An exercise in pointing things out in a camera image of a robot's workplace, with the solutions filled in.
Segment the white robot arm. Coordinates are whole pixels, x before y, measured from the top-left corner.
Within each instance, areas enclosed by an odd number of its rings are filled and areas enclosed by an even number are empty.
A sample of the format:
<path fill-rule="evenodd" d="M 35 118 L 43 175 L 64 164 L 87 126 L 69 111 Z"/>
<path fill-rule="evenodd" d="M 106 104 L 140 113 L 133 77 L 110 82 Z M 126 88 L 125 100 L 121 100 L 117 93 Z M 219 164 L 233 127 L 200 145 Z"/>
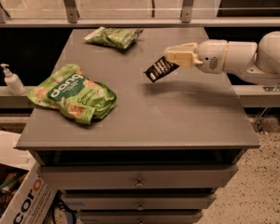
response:
<path fill-rule="evenodd" d="M 280 31 L 266 34 L 260 42 L 209 39 L 171 46 L 164 57 L 169 63 L 208 74 L 232 74 L 258 85 L 280 83 Z"/>

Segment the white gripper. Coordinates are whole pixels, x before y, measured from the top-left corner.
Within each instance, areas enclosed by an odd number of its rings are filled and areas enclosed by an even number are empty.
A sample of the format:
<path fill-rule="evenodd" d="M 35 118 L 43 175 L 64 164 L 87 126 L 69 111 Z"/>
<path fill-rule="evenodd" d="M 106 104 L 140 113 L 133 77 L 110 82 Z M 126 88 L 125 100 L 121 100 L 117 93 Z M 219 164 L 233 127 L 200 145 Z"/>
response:
<path fill-rule="evenodd" d="M 226 40 L 210 39 L 200 45 L 187 43 L 168 47 L 164 57 L 169 63 L 187 68 L 196 66 L 205 73 L 220 74 L 223 72 L 227 48 Z"/>

